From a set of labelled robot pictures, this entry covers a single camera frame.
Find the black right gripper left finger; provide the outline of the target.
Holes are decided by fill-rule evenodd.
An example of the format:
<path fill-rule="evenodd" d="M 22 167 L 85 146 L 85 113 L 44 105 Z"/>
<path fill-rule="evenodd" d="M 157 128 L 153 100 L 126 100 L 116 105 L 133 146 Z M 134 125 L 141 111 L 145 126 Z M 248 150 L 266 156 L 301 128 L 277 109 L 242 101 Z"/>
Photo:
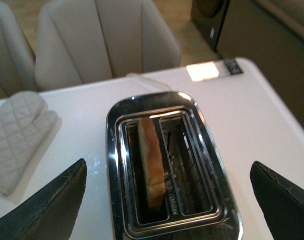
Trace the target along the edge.
<path fill-rule="evenodd" d="M 69 239 L 82 203 L 86 178 L 86 161 L 79 159 L 0 218 L 0 240 Z"/>

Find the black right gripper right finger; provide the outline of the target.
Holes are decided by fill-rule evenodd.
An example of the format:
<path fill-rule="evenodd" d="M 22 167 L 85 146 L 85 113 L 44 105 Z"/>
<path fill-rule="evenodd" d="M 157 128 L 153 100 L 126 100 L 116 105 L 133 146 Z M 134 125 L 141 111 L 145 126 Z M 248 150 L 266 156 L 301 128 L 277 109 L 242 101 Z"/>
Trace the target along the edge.
<path fill-rule="evenodd" d="M 259 161 L 250 180 L 273 239 L 304 240 L 304 189 Z"/>

